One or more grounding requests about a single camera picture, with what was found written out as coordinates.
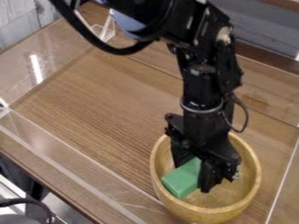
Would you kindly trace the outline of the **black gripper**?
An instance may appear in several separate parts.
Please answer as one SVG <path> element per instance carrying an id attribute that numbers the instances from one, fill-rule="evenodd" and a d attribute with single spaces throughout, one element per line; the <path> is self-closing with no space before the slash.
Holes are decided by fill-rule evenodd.
<path id="1" fill-rule="evenodd" d="M 166 135 L 171 138 L 174 167 L 193 158 L 202 161 L 199 188 L 203 193 L 222 183 L 233 182 L 239 173 L 242 158 L 230 141 L 235 103 L 221 100 L 211 108 L 181 101 L 183 114 L 165 116 Z"/>

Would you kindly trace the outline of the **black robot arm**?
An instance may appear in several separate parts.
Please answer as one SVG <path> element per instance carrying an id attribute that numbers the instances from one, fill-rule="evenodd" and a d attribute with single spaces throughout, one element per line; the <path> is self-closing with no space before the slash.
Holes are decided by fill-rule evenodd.
<path id="1" fill-rule="evenodd" d="M 235 129 L 234 109 L 241 104 L 235 89 L 242 86 L 244 71 L 226 13 L 209 0 L 98 0 L 135 40 L 134 45 L 117 48 L 93 33 L 66 0 L 50 1 L 83 38 L 107 53 L 130 55 L 155 41 L 167 44 L 183 81 L 183 114 L 165 117 L 174 165 L 201 159 L 197 185 L 205 193 L 223 180 L 233 181 L 242 163 L 230 132 Z"/>

